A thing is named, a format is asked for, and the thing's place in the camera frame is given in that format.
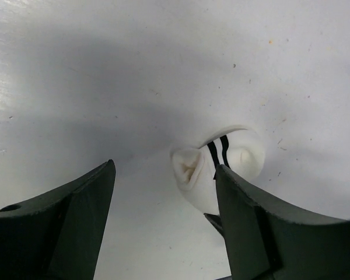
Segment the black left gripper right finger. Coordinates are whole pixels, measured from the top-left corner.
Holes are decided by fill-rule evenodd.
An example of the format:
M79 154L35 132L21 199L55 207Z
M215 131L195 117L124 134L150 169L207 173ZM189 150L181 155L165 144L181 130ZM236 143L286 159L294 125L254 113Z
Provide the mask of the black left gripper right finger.
M285 202L224 165L215 176L233 279L350 279L350 220Z

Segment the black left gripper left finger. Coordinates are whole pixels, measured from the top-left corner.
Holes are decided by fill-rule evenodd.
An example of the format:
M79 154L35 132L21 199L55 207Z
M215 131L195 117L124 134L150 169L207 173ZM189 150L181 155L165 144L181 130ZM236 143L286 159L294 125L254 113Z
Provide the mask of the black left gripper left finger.
M115 177L109 160L0 209L0 279L93 279Z

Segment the white sock with black stripes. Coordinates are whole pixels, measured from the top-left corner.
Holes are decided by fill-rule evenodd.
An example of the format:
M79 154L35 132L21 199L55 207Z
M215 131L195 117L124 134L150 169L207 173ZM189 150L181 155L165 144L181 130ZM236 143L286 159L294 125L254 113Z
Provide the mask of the white sock with black stripes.
M265 148L254 130L231 128L218 133L199 148L174 150L170 160L182 196L201 213L219 215L216 168L224 165L251 181L263 169Z

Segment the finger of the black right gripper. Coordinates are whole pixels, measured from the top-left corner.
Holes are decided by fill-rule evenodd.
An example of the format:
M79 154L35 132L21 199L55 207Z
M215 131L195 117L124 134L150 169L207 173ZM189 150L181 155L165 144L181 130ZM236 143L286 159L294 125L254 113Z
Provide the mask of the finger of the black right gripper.
M221 217L219 215L213 215L210 213L204 213L204 216L207 219L207 221L216 229L216 231L222 237L224 237Z

